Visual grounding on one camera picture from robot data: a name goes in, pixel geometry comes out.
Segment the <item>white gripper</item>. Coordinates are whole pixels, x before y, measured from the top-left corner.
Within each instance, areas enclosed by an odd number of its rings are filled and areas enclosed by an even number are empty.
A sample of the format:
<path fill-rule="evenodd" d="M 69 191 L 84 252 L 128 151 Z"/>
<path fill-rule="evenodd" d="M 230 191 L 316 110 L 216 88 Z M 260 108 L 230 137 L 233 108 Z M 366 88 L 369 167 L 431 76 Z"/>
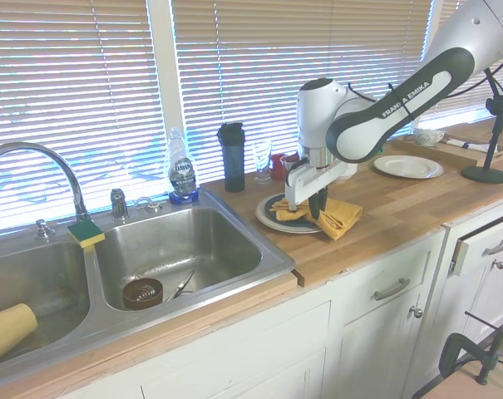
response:
<path fill-rule="evenodd" d="M 298 166 L 294 166 L 285 177 L 284 198 L 288 201 L 288 209 L 296 211 L 299 204 L 308 200 L 310 214 L 317 220 L 321 209 L 326 208 L 327 186 L 346 170 L 347 164 L 340 160 L 322 169 L 311 166 L 307 159 L 299 161 Z"/>

